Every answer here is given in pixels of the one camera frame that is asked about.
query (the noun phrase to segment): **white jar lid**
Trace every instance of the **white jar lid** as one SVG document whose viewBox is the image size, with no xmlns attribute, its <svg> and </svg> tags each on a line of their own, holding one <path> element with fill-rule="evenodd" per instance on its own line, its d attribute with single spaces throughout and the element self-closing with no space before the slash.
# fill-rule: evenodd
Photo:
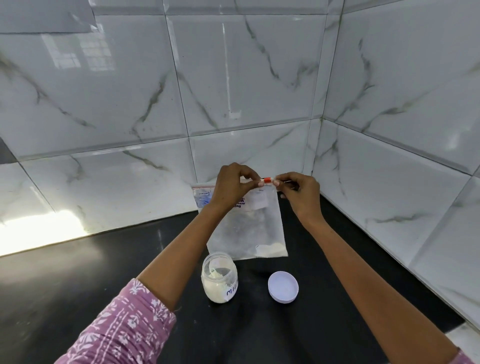
<svg viewBox="0 0 480 364">
<path fill-rule="evenodd" d="M 268 279 L 268 292 L 275 301 L 290 303 L 299 293 L 299 284 L 293 275 L 280 270 Z"/>
</svg>

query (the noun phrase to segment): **sleeve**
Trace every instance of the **sleeve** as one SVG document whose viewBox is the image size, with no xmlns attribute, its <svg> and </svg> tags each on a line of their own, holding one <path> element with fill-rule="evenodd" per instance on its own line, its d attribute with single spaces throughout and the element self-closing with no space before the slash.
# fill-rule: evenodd
<svg viewBox="0 0 480 364">
<path fill-rule="evenodd" d="M 450 362 L 450 364 L 474 364 L 463 351 L 459 350 L 457 356 Z"/>
<path fill-rule="evenodd" d="M 175 315 L 132 279 L 55 364 L 156 363 L 175 322 Z"/>
</svg>

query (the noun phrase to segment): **person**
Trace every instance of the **person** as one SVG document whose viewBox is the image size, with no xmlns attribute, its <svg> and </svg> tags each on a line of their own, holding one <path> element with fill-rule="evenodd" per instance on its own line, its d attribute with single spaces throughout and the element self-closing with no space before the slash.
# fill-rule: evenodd
<svg viewBox="0 0 480 364">
<path fill-rule="evenodd" d="M 241 183 L 241 176 L 251 181 Z M 296 182 L 298 190 L 287 181 Z M 277 176 L 273 184 L 323 250 L 392 364 L 473 364 L 331 229 L 322 216 L 315 178 L 290 172 Z M 263 185 L 247 166 L 223 166 L 211 202 L 121 290 L 56 363 L 155 363 L 175 324 L 175 305 L 210 235 L 249 190 Z"/>
</svg>

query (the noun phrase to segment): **open jar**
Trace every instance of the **open jar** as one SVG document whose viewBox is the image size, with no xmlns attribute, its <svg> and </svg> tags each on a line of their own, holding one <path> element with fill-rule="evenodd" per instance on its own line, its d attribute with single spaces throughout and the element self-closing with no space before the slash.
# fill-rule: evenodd
<svg viewBox="0 0 480 364">
<path fill-rule="evenodd" d="M 237 292 L 237 267 L 226 253 L 212 253 L 202 265 L 202 284 L 207 297 L 215 303 L 225 303 Z"/>
</svg>

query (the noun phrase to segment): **ziplock bag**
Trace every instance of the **ziplock bag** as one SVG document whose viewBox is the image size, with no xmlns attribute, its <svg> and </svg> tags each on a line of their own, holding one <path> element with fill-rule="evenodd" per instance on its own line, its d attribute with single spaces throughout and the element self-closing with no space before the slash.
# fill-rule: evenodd
<svg viewBox="0 0 480 364">
<path fill-rule="evenodd" d="M 210 202 L 215 186 L 192 187 L 198 211 Z M 208 252 L 223 252 L 233 260 L 288 256 L 282 217 L 271 184 L 249 191 L 219 223 L 207 243 Z"/>
</svg>

